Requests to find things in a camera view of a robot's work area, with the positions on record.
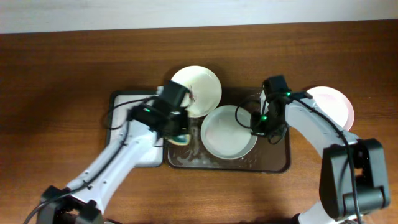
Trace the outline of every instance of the table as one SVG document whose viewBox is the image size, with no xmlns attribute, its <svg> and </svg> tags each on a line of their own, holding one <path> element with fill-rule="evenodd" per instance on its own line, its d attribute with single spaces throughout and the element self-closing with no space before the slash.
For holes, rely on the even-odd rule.
<svg viewBox="0 0 398 224">
<path fill-rule="evenodd" d="M 225 87 L 283 73 L 299 90 L 326 85 L 355 109 L 351 129 L 382 142 L 392 203 L 369 223 L 398 222 L 398 21 L 0 35 L 1 223 L 21 223 L 49 186 L 64 187 L 103 150 L 114 90 L 154 89 L 201 65 Z M 134 169 L 105 217 L 123 223 L 239 223 L 290 218 L 318 200 L 321 159 L 291 131 L 281 175 Z"/>
</svg>

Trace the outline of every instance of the white plate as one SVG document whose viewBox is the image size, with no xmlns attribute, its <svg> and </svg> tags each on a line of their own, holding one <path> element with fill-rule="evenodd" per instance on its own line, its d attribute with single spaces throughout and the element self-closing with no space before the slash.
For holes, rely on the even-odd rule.
<svg viewBox="0 0 398 224">
<path fill-rule="evenodd" d="M 172 81 L 189 88 L 193 93 L 193 102 L 187 108 L 191 118 L 208 115 L 221 100 L 221 83 L 217 76 L 205 67 L 185 67 L 173 76 Z M 189 97 L 185 97 L 182 106 L 187 106 L 189 102 Z"/>
<path fill-rule="evenodd" d="M 354 124 L 354 108 L 348 98 L 340 91 L 318 86 L 307 91 L 317 105 L 338 125 L 349 130 Z"/>
<path fill-rule="evenodd" d="M 237 159 L 254 147 L 257 136 L 235 120 L 236 106 L 221 106 L 213 110 L 203 121 L 200 137 L 208 152 L 221 159 Z M 238 110 L 239 121 L 250 124 L 251 115 L 245 109 Z"/>
</svg>

